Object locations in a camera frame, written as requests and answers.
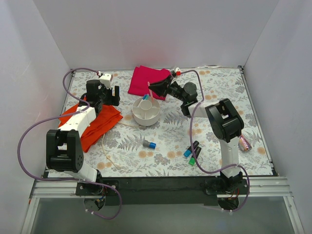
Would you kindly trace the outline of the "salmon pink pen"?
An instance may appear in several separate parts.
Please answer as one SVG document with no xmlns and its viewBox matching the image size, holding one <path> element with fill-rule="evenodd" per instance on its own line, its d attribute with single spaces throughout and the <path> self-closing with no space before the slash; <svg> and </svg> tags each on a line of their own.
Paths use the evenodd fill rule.
<svg viewBox="0 0 312 234">
<path fill-rule="evenodd" d="M 151 97 L 151 99 L 152 99 L 152 101 L 153 101 L 153 100 L 154 100 L 154 97 L 153 97 L 153 92 L 152 92 L 152 90 L 150 89 L 150 82 L 148 81 L 147 84 L 148 84 L 148 89 L 149 89 L 150 97 Z"/>
</svg>

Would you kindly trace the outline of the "white round organizer container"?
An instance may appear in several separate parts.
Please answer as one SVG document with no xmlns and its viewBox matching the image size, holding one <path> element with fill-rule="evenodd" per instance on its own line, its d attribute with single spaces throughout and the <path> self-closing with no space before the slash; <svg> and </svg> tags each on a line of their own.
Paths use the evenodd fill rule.
<svg viewBox="0 0 312 234">
<path fill-rule="evenodd" d="M 138 98 L 132 106 L 135 121 L 141 126 L 152 126 L 160 119 L 160 104 L 155 98 Z"/>
</svg>

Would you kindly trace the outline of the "grey blue glue stick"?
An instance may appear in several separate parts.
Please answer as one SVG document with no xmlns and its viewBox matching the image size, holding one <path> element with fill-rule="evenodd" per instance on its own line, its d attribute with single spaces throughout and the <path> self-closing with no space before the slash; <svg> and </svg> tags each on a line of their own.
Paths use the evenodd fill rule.
<svg viewBox="0 0 312 234">
<path fill-rule="evenodd" d="M 144 140 L 142 145 L 144 147 L 147 147 L 147 148 L 150 148 L 150 149 L 155 149 L 156 148 L 156 144 L 155 143 L 149 142 L 147 140 Z"/>
</svg>

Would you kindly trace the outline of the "blue capped black highlighter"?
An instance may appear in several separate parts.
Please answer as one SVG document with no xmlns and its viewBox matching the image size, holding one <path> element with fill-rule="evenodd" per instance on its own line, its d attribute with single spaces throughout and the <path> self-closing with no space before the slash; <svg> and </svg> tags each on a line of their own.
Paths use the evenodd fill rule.
<svg viewBox="0 0 312 234">
<path fill-rule="evenodd" d="M 184 152 L 184 156 L 186 157 L 186 158 L 188 158 L 191 154 L 192 154 L 192 147 L 193 147 L 193 149 L 195 150 L 197 147 L 198 147 L 198 145 L 199 145 L 199 142 L 196 140 L 196 141 L 194 141 L 193 142 L 193 144 L 192 144 L 192 146 L 190 146 L 185 152 Z"/>
</svg>

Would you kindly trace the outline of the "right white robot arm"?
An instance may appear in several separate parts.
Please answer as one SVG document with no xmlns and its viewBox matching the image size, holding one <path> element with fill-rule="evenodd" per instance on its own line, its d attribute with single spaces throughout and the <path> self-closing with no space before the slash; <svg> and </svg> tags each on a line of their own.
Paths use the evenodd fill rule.
<svg viewBox="0 0 312 234">
<path fill-rule="evenodd" d="M 221 148 L 223 170 L 220 171 L 220 182 L 216 189 L 227 194 L 237 190 L 243 177 L 242 171 L 237 165 L 239 164 L 238 143 L 244 122 L 232 102 L 225 98 L 216 103 L 203 102 L 197 106 L 196 85 L 187 82 L 181 87 L 176 82 L 172 82 L 171 77 L 152 83 L 148 88 L 160 97 L 171 95 L 181 100 L 180 107 L 185 116 L 203 117 L 209 120 Z"/>
</svg>

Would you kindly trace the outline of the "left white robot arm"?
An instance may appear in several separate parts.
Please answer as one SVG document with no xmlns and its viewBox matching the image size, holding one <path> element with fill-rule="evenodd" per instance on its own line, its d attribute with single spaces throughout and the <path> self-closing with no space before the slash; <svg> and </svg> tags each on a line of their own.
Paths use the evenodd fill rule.
<svg viewBox="0 0 312 234">
<path fill-rule="evenodd" d="M 104 184 L 97 179 L 98 171 L 84 161 L 80 138 L 98 118 L 103 105 L 119 106 L 119 101 L 119 86 L 112 87 L 109 80 L 102 78 L 88 80 L 86 93 L 79 99 L 77 113 L 58 129 L 47 132 L 47 168 L 88 181 L 88 191 L 93 195 L 100 194 Z"/>
</svg>

